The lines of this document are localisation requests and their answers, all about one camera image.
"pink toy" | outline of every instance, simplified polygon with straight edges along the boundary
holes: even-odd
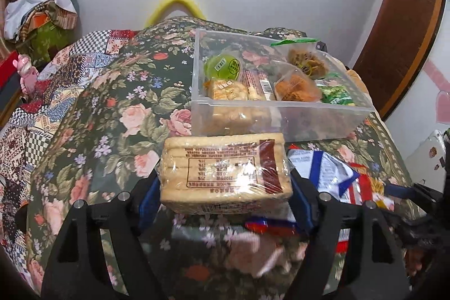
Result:
[[[17,60],[13,60],[13,66],[17,69],[17,72],[21,76],[20,86],[22,87],[23,94],[31,95],[34,92],[39,72],[31,64],[31,60],[28,55],[19,54]]]

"cracker package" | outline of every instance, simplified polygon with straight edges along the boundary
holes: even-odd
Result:
[[[251,101],[275,101],[269,77],[264,70],[244,69],[242,80],[248,88],[248,99]]]
[[[181,214],[240,214],[292,195],[283,134],[166,139],[161,203]]]
[[[248,90],[238,81],[212,78],[209,81],[208,96],[213,100],[246,101]]]

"pile of clothes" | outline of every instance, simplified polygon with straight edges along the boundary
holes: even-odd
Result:
[[[4,11],[3,36],[34,66],[50,62],[56,53],[74,41],[77,25],[76,0],[16,0]]]

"green snack bag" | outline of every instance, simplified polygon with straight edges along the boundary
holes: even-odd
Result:
[[[279,45],[289,45],[293,43],[304,43],[304,42],[318,42],[319,39],[313,39],[312,37],[302,37],[294,40],[283,40],[271,43],[271,46],[279,46]]]
[[[355,103],[352,100],[352,97],[347,91],[345,86],[339,85],[327,85],[323,81],[316,81],[317,87],[322,91],[322,99],[323,103],[331,103],[334,105],[348,105],[354,106]]]
[[[220,78],[226,80],[237,80],[241,71],[241,61],[230,54],[220,54],[210,57],[204,66],[207,79]]]

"clear plastic storage box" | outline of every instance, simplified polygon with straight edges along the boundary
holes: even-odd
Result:
[[[271,59],[283,57],[271,47],[275,41],[240,33],[197,30],[191,105],[194,136],[282,132],[286,141],[333,139],[348,136],[375,111],[365,95],[322,51],[317,51],[316,56],[325,63],[328,75],[346,87],[355,106],[322,102],[227,101],[207,97],[204,63],[209,57],[226,52],[238,54],[245,63],[264,65]]]

